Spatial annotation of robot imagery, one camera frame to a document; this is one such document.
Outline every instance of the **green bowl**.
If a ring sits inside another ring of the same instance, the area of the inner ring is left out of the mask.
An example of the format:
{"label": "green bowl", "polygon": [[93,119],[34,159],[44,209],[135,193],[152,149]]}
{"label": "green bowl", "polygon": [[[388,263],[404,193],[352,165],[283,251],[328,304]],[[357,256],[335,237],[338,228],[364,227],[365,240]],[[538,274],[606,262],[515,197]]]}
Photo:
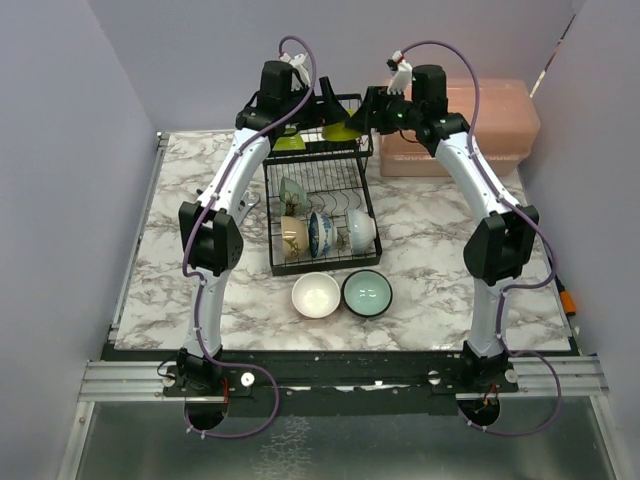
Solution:
{"label": "green bowl", "polygon": [[342,283],[342,300],[355,315],[374,318],[391,306],[393,290],[384,275],[374,270],[358,270]]}

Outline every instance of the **metal rack wire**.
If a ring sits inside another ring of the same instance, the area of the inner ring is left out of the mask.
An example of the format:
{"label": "metal rack wire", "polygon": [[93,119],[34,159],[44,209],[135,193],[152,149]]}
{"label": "metal rack wire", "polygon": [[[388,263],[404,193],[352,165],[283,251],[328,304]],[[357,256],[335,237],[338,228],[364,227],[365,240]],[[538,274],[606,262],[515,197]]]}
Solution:
{"label": "metal rack wire", "polygon": [[[345,108],[357,110],[360,96],[338,95]],[[370,135],[349,142],[328,142],[321,129],[301,133],[305,150],[275,151],[265,160],[264,175],[269,223],[269,261],[273,275],[294,275],[312,271],[365,267],[380,263],[382,245],[376,232],[374,242],[355,255],[349,241],[346,212],[359,209],[375,220],[365,176],[366,159],[373,153]],[[313,212],[327,216],[338,232],[338,243],[326,256],[311,258],[309,251],[299,258],[285,258],[282,246],[280,181],[290,178],[307,192],[309,211],[296,218],[305,226]]]}

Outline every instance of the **purple cable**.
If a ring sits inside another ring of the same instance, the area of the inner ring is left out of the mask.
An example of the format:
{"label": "purple cable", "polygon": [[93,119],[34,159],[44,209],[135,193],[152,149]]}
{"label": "purple cable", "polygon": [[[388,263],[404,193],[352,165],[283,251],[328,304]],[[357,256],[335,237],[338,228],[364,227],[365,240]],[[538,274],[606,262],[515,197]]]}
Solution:
{"label": "purple cable", "polygon": [[544,243],[544,245],[547,247],[549,256],[551,257],[551,272],[549,272],[549,276],[536,284],[513,284],[513,285],[508,285],[505,288],[502,289],[502,291],[500,292],[500,299],[498,301],[498,311],[497,311],[497,316],[498,318],[496,319],[496,336],[498,337],[500,344],[502,345],[502,348],[504,348],[504,351],[507,352],[507,355],[509,355],[511,358],[517,358],[517,357],[521,357],[523,355],[532,355],[536,358],[539,358],[547,367],[549,367],[549,370],[551,371],[551,375],[553,376],[553,379],[555,381],[556,384],[556,389],[558,391],[558,401],[556,403],[556,407],[555,410],[553,411],[553,413],[551,414],[551,416],[541,425],[539,425],[536,428],[532,428],[530,430],[525,430],[525,431],[521,431],[521,432],[506,432],[506,431],[501,431],[501,430],[494,430],[494,429],[490,429],[490,428],[486,428],[486,427],[482,427],[476,423],[473,423],[471,420],[469,420],[467,418],[467,416],[464,414],[464,412],[460,409],[458,409],[460,415],[467,421],[467,425],[469,425],[472,428],[475,428],[476,430],[480,430],[481,432],[485,432],[485,433],[490,433],[493,435],[499,435],[502,437],[522,437],[522,436],[526,436],[526,435],[533,435],[536,433],[541,432],[542,430],[544,430],[545,428],[547,428],[549,425],[551,425],[560,415],[560,410],[562,409],[562,388],[560,386],[560,378],[558,377],[558,373],[556,372],[556,370],[553,368],[553,365],[551,365],[551,363],[544,358],[541,354],[539,354],[536,351],[533,350],[520,350],[518,352],[513,352],[509,349],[509,347],[507,346],[505,339],[502,338],[502,314],[504,312],[504,305],[505,305],[505,301],[506,301],[506,297],[505,294],[509,291],[509,290],[513,290],[513,289],[522,289],[522,290],[534,290],[537,288],[542,288],[547,286],[549,283],[551,283],[553,281],[553,279],[556,277],[556,255],[554,253],[553,248],[551,248],[551,245],[549,243],[549,240],[547,239],[547,237],[544,235],[544,233],[540,230],[540,227],[533,221],[531,220],[527,215],[524,214],[524,212],[522,212],[522,210],[520,210],[518,207],[516,207],[515,205],[511,204],[509,201],[507,201],[504,197],[502,197],[502,195],[500,194],[500,191],[498,190],[498,188],[496,187],[496,185],[493,183],[491,177],[489,176],[489,173],[485,170],[485,168],[483,167],[483,165],[480,163],[480,159],[478,159],[478,155],[475,151],[475,148],[473,146],[473,133],[475,132],[476,129],[476,122],[478,121],[478,113],[480,111],[480,82],[478,81],[478,76],[476,75],[476,72],[474,70],[474,68],[471,66],[471,63],[467,60],[467,58],[464,56],[464,54],[458,50],[456,47],[454,47],[453,45],[450,45],[446,42],[441,42],[438,40],[426,40],[426,41],[422,41],[422,42],[416,42],[413,43],[411,45],[409,45],[408,47],[404,48],[401,50],[402,55],[405,55],[409,50],[412,50],[416,47],[419,47],[421,45],[438,45],[440,47],[444,47],[448,50],[451,50],[452,52],[454,52],[466,65],[467,69],[469,70],[469,73],[471,74],[471,78],[473,79],[473,88],[474,88],[474,93],[475,93],[475,102],[474,102],[474,108],[473,108],[473,115],[471,116],[471,123],[469,125],[469,136],[467,138],[467,147],[469,149],[470,152],[470,157],[471,160],[473,161],[473,163],[475,164],[476,168],[478,169],[478,171],[480,172],[480,175],[482,176],[482,178],[484,179],[484,181],[486,182],[486,184],[489,186],[489,188],[491,189],[492,193],[495,195],[496,200],[498,200],[500,203],[502,203],[504,206],[506,206],[507,208],[509,208],[512,212],[514,212],[516,215],[518,215],[520,218],[522,218],[522,220],[525,221],[525,223],[527,223],[527,225],[529,225],[534,232],[536,232],[538,234],[538,236],[540,237],[540,239],[542,240],[542,242]]}
{"label": "purple cable", "polygon": [[280,51],[281,54],[282,54],[282,45],[287,40],[293,40],[293,41],[299,43],[307,51],[307,54],[309,55],[309,59],[311,60],[311,68],[312,68],[311,86],[309,87],[309,90],[307,91],[305,96],[302,98],[300,103],[295,106],[295,108],[293,108],[289,113],[284,115],[281,119],[273,122],[271,125],[265,127],[264,129],[260,130],[259,132],[257,132],[255,135],[253,135],[251,138],[249,138],[246,142],[244,142],[238,148],[238,150],[235,151],[235,153],[233,154],[233,157],[231,157],[231,160],[229,162],[228,167],[222,173],[222,178],[220,179],[220,182],[218,183],[217,187],[214,190],[215,193],[211,196],[211,200],[209,200],[209,203],[207,203],[207,205],[204,207],[204,209],[202,210],[202,212],[198,216],[198,219],[196,220],[196,223],[193,225],[193,229],[191,230],[191,233],[189,234],[189,239],[187,240],[187,245],[186,245],[186,247],[184,249],[184,257],[182,259],[182,274],[187,278],[198,277],[198,279],[200,280],[200,285],[198,286],[198,290],[196,292],[196,300],[194,302],[193,324],[194,324],[194,327],[195,327],[195,330],[196,330],[196,338],[198,339],[198,344],[200,345],[200,349],[202,350],[202,353],[204,354],[204,357],[209,362],[211,362],[214,365],[217,365],[219,367],[250,369],[250,370],[257,370],[257,371],[263,373],[267,377],[267,379],[271,382],[271,385],[273,385],[274,395],[275,395],[275,402],[274,402],[274,405],[273,405],[273,410],[271,412],[271,415],[269,415],[269,418],[261,426],[255,428],[253,430],[249,430],[248,432],[243,432],[243,433],[228,433],[228,434],[225,434],[225,433],[210,432],[210,431],[207,431],[207,430],[198,430],[197,428],[195,428],[191,424],[191,421],[189,420],[189,414],[188,414],[188,412],[187,412],[187,410],[185,408],[184,418],[185,418],[185,422],[187,423],[187,425],[189,427],[189,431],[193,430],[194,432],[199,433],[200,435],[203,435],[203,436],[206,436],[206,437],[213,437],[213,438],[246,438],[246,437],[250,437],[252,435],[255,435],[256,433],[261,432],[262,430],[267,428],[269,425],[271,425],[271,422],[273,422],[273,420],[276,418],[276,415],[278,413],[278,408],[280,407],[280,393],[278,391],[278,384],[276,382],[276,379],[273,377],[273,375],[271,375],[271,373],[269,373],[268,370],[266,370],[265,368],[262,368],[262,367],[260,367],[258,365],[250,365],[250,364],[245,364],[245,363],[221,362],[221,361],[216,360],[215,358],[213,358],[211,356],[211,354],[209,353],[209,351],[207,350],[207,346],[205,345],[204,338],[202,337],[202,329],[200,327],[200,317],[199,317],[199,307],[200,307],[200,302],[202,300],[202,291],[203,291],[203,288],[204,288],[204,285],[203,285],[204,275],[202,275],[202,273],[200,273],[198,271],[195,271],[195,270],[192,271],[192,272],[189,272],[188,267],[189,267],[189,257],[191,256],[191,249],[193,248],[193,242],[195,241],[195,238],[196,238],[196,235],[198,233],[198,230],[200,229],[200,227],[204,223],[204,219],[207,216],[207,214],[209,213],[209,210],[211,210],[215,206],[217,195],[222,190],[222,187],[223,187],[225,181],[227,180],[230,172],[233,170],[233,167],[235,166],[238,158],[240,158],[240,156],[242,155],[244,150],[249,145],[251,145],[256,139],[258,139],[260,137],[263,137],[264,135],[269,133],[271,130],[273,130],[274,128],[278,127],[279,125],[282,125],[287,120],[289,120],[291,117],[293,117],[296,113],[298,113],[300,111],[300,109],[302,109],[302,107],[305,105],[305,103],[307,103],[309,98],[311,98],[311,95],[313,95],[313,90],[315,88],[316,78],[317,78],[317,74],[316,74],[316,72],[317,72],[316,59],[315,59],[315,57],[313,55],[313,52],[309,48],[309,45],[307,45],[307,43],[304,40],[302,40],[301,38],[296,37],[295,35],[287,35],[282,40],[280,40],[280,44],[279,44],[278,48],[279,48],[279,51]]}

